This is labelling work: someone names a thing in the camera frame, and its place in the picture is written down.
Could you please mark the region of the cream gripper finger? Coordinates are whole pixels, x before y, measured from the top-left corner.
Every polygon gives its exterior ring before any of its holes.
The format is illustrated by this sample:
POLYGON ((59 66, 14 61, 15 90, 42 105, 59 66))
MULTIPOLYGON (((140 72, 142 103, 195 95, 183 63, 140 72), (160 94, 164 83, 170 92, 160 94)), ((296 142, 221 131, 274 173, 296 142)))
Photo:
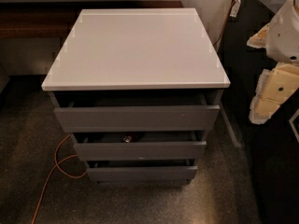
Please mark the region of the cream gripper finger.
POLYGON ((268 31, 269 23, 262 27, 255 35, 251 36, 247 41, 247 45, 254 49, 265 49, 267 46, 268 31))
POLYGON ((298 89, 298 65, 278 63, 272 70, 264 69, 249 107, 250 122, 266 123, 298 89))

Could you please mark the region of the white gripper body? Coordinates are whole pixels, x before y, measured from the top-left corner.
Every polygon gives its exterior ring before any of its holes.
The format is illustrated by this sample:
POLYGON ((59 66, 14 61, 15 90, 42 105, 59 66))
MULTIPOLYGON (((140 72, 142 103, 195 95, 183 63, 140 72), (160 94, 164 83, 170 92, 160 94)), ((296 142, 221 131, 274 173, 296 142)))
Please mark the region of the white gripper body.
POLYGON ((277 62, 299 63, 299 0, 287 0, 269 22, 267 56, 277 62))

